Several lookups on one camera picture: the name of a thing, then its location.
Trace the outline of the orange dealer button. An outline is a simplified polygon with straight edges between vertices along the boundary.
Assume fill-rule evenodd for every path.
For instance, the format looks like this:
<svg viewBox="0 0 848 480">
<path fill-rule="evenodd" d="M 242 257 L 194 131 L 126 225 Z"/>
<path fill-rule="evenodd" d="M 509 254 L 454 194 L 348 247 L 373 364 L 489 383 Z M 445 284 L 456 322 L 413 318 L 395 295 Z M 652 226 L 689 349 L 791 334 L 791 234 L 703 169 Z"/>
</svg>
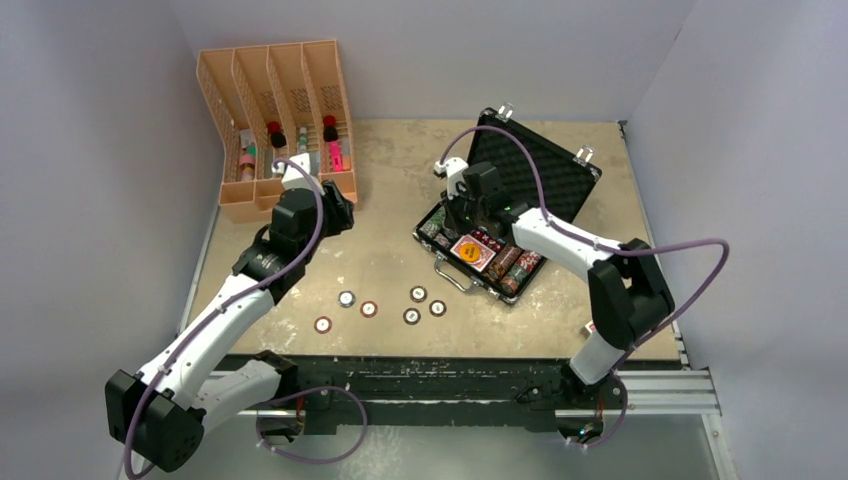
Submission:
<svg viewBox="0 0 848 480">
<path fill-rule="evenodd" d="M 482 256 L 482 250 L 473 242 L 463 243 L 459 247 L 458 253 L 460 258 L 469 264 L 476 263 Z"/>
</svg>

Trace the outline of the blue white poker chip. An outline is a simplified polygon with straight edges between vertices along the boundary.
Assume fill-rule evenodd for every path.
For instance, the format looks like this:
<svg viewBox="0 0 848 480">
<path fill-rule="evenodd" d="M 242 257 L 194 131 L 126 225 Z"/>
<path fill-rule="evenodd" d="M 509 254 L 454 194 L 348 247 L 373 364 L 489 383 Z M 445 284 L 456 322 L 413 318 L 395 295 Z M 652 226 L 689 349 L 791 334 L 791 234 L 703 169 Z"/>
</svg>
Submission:
<svg viewBox="0 0 848 480">
<path fill-rule="evenodd" d="M 350 308 L 356 303 L 356 296 L 352 291 L 341 291 L 338 296 L 338 303 L 343 308 Z"/>
</svg>

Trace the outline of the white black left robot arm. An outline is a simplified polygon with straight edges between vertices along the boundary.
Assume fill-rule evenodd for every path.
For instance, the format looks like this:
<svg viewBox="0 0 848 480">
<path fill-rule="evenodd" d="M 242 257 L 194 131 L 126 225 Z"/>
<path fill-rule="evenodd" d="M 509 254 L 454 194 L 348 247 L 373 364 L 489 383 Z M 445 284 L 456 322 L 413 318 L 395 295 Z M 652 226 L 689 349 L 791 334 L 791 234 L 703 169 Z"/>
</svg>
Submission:
<svg viewBox="0 0 848 480">
<path fill-rule="evenodd" d="M 201 316 L 137 372 L 112 375 L 105 385 L 108 425 L 124 445 L 127 478 L 175 471 L 205 434 L 248 407 L 284 409 L 331 390 L 310 385 L 295 363 L 270 351 L 216 381 L 209 375 L 304 276 L 318 243 L 352 225 L 353 204 L 334 182 L 284 191 L 270 224 L 256 232 Z"/>
</svg>

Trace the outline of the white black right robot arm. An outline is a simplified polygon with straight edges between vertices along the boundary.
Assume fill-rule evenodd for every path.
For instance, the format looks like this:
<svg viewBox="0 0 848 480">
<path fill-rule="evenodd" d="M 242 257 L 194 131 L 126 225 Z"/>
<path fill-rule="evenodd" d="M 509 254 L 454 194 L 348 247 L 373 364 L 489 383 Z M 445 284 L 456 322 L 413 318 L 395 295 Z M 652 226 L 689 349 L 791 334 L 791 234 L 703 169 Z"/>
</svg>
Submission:
<svg viewBox="0 0 848 480">
<path fill-rule="evenodd" d="M 593 236 L 550 213 L 542 192 L 534 199 L 512 195 L 489 162 L 452 157 L 436 162 L 433 172 L 446 182 L 442 202 L 452 228 L 484 227 L 586 283 L 595 329 L 567 361 L 561 392 L 573 406 L 588 405 L 637 341 L 675 308 L 648 244 Z"/>
</svg>

